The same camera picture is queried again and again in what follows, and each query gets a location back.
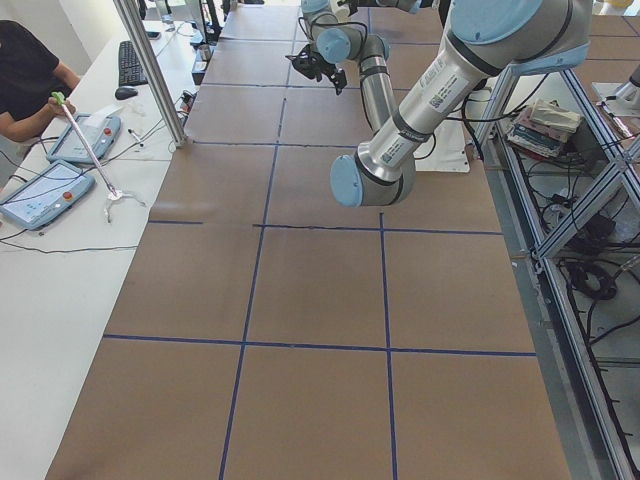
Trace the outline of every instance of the black shirt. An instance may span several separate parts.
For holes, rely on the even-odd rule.
[[[40,110],[51,96],[71,89],[53,75],[58,57],[29,30],[0,20],[0,114],[23,120]]]

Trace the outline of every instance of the white table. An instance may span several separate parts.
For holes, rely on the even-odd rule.
[[[162,30],[159,22],[149,23],[148,28]],[[191,33],[191,28],[184,25],[180,33]],[[125,101],[113,96],[118,44],[126,38],[124,29],[114,35],[71,96],[79,112],[92,113],[112,103],[123,106],[118,112],[123,130],[108,156],[134,143],[127,129],[144,134],[161,119],[148,85],[137,87],[138,96]],[[163,32],[151,43],[172,98],[177,100],[184,89],[193,92],[195,54],[188,38]],[[65,121],[56,119],[43,137],[57,136],[64,127]],[[10,240],[47,251],[133,248],[43,255],[0,245],[0,478],[36,480],[46,475],[173,150],[163,128],[145,140],[143,148],[131,149],[106,166],[115,185],[137,193],[146,208],[133,200],[118,203],[108,224],[102,213],[107,190],[96,176],[97,185],[69,212],[41,232]],[[23,162],[36,172],[47,165],[40,146]],[[16,173],[33,176],[21,169]],[[20,185],[10,181],[3,195]],[[21,230],[2,220],[0,238]]]

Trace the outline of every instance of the stack of books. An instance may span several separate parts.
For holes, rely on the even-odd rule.
[[[555,158],[562,153],[581,120],[577,113],[537,100],[513,121],[507,140],[533,158]]]

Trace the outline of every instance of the brown cardboard surface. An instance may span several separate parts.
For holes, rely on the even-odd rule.
[[[568,480],[535,358],[393,355],[399,478]]]
[[[280,147],[267,223],[378,228],[380,208],[343,207],[331,193],[331,165],[339,155],[352,153],[346,148]]]
[[[260,230],[149,224],[107,333],[241,340]]]
[[[637,34],[623,17],[594,15],[591,17],[591,35],[635,37]]]
[[[222,31],[222,39],[292,40],[298,28],[300,8],[238,4]]]
[[[216,478],[239,350],[103,340],[47,480]]]
[[[268,229],[249,339],[385,346],[378,232]]]
[[[431,8],[421,8],[415,15],[394,8],[372,8],[371,24],[372,33],[386,38],[391,44],[439,45],[442,37],[440,17],[438,12]]]
[[[386,356],[248,348],[226,480],[392,478]]]
[[[360,92],[328,88],[287,90],[280,140],[294,145],[358,145],[372,136]]]
[[[387,60],[393,88],[412,88],[438,55],[437,45],[391,45]]]
[[[395,347],[533,352],[504,240],[387,233]]]
[[[274,143],[285,89],[202,85],[185,126],[198,142]]]
[[[223,36],[250,41],[224,39],[207,81],[280,82],[298,14],[239,5]],[[394,86],[409,88],[435,55],[437,12],[356,20],[369,18],[395,50]],[[533,345],[504,240],[486,233],[500,226],[482,165],[420,173],[394,207],[339,206],[331,163],[372,134],[358,90],[324,85],[202,86],[187,123],[196,144],[172,161],[106,332],[240,344],[249,320],[249,343],[104,339],[50,479],[216,478],[231,419],[225,480],[389,480],[392,412],[399,478],[567,478],[536,359],[508,354]],[[265,206],[267,226],[253,226]],[[380,212],[385,228],[414,232],[381,237]],[[386,347],[386,305],[394,348],[503,356],[387,364],[372,351]]]
[[[500,232],[484,164],[467,174],[418,172],[411,194],[385,209],[386,228]]]
[[[624,20],[633,28],[636,35],[640,36],[640,17],[625,17]]]
[[[261,223],[274,150],[192,144],[176,151],[149,219]]]
[[[608,59],[609,63],[614,60],[640,60],[640,38],[591,37],[588,58]]]
[[[203,83],[286,85],[291,62],[285,55],[292,51],[290,41],[222,39],[214,50]]]

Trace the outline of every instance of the robotic arm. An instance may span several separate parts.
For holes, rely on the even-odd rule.
[[[410,13],[419,6],[419,0],[397,2]],[[322,73],[330,78],[344,75],[335,64],[358,61],[364,109],[375,132],[353,155],[334,162],[331,189],[336,200],[357,207],[404,199],[415,177],[413,152],[479,81],[509,64],[517,75],[532,75],[582,63],[591,9],[591,0],[454,0],[438,57],[396,106],[386,42],[348,22],[353,8],[345,10],[339,0],[303,0],[309,58],[315,55],[324,62]],[[316,72],[309,78],[319,81],[321,76]]]

